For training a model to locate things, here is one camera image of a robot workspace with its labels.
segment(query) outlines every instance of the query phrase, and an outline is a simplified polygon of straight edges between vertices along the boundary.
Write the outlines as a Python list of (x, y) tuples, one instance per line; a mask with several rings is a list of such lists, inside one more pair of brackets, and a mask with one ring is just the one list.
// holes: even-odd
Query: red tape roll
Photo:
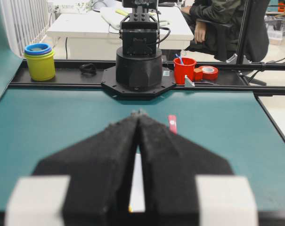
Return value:
[(203, 71), (203, 79), (215, 80), (218, 77), (219, 70), (212, 66), (201, 66), (199, 67)]

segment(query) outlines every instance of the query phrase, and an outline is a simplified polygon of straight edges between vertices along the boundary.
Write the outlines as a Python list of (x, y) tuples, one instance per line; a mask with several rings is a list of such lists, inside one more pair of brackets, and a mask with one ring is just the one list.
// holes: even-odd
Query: black chair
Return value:
[[(261, 61), (268, 52), (268, 34), (265, 26), (264, 16), (270, 0), (252, 0), (252, 8), (249, 17), (249, 23), (246, 30), (246, 39), (244, 46), (244, 54), (247, 59), (252, 62)], [(197, 19), (197, 21), (210, 24), (217, 32), (217, 52), (207, 49), (193, 49), (190, 51), (203, 52), (215, 56), (215, 59), (226, 61), (233, 56), (235, 51), (227, 50), (227, 33), (232, 27), (232, 24), (219, 24), (208, 20)]]

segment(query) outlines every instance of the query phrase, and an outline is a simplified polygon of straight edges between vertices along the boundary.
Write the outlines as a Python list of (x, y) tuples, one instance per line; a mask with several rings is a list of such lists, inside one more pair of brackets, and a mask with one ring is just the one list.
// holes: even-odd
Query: hand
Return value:
[(186, 13), (186, 14), (189, 14), (190, 8), (191, 8), (191, 6), (186, 6), (186, 7), (183, 7), (183, 8), (181, 9), (181, 11), (184, 12), (184, 13)]
[(195, 26), (195, 43), (202, 43), (205, 41), (206, 23), (197, 21)]

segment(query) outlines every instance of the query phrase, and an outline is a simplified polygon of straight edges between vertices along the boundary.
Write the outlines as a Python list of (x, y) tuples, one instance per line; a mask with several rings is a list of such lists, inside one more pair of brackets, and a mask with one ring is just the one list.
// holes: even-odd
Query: white radiator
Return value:
[(40, 42), (49, 28), (46, 0), (0, 0), (12, 51), (22, 57), (25, 46)]

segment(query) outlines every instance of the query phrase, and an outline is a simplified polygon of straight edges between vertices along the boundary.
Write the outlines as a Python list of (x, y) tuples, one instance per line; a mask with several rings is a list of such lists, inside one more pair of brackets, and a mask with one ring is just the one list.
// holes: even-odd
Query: white desk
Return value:
[[(194, 38), (181, 11), (177, 7), (159, 7), (160, 20), (169, 20), (169, 37), (160, 43), (161, 49), (186, 49)], [(167, 31), (160, 30), (163, 38)], [(47, 35), (52, 38), (68, 37), (68, 59), (115, 60), (116, 50), (122, 46), (119, 35), (109, 33), (108, 23), (99, 13), (62, 14), (50, 27)]]

